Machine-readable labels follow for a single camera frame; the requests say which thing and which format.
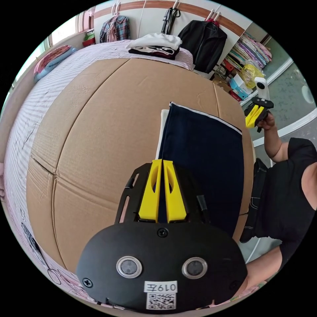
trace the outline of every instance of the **lens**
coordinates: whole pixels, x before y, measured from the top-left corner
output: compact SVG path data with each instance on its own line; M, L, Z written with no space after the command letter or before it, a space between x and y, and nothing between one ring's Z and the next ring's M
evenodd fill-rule
M130 256L123 257L117 262L118 273L126 278L135 278L142 272L141 262Z
M190 279L201 278L207 272L207 263L202 258L190 258L182 267L184 276Z

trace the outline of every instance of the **hand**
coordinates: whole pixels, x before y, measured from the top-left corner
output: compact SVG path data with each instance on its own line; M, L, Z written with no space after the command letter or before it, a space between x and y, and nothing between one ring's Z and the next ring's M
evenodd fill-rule
M260 121L257 126L263 128L264 130L270 130L275 126L275 119L273 115L268 111L268 116L264 120Z

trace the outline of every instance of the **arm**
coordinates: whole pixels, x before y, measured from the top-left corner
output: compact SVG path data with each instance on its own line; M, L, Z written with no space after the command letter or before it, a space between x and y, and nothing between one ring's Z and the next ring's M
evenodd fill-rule
M281 265L282 253L279 246L249 262L247 264L248 276L234 296L239 296L245 290L267 280L280 269Z
M264 148L268 157L275 163L288 159L288 142L282 143L277 133L274 117L271 113L258 124L264 129Z
M268 157L275 163L288 159L288 142L282 143L276 126L269 130L264 130L264 148Z

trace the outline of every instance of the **screw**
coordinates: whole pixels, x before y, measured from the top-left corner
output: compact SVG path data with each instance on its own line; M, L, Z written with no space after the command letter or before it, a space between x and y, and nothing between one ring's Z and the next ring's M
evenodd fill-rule
M160 238L165 238L168 235L168 231L165 228L158 229L158 236Z
M92 281L89 278L84 278L83 279L83 284L88 287L91 288L92 287Z

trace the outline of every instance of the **person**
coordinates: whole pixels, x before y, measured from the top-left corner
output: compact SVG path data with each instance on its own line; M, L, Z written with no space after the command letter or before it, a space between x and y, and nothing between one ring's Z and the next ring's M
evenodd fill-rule
M247 264L248 275L237 295L285 265L317 210L317 151L313 143L301 138L282 143L271 113L258 126L264 129L264 148L275 164L266 168L259 159L255 163L252 198L240 242L269 236L282 243Z

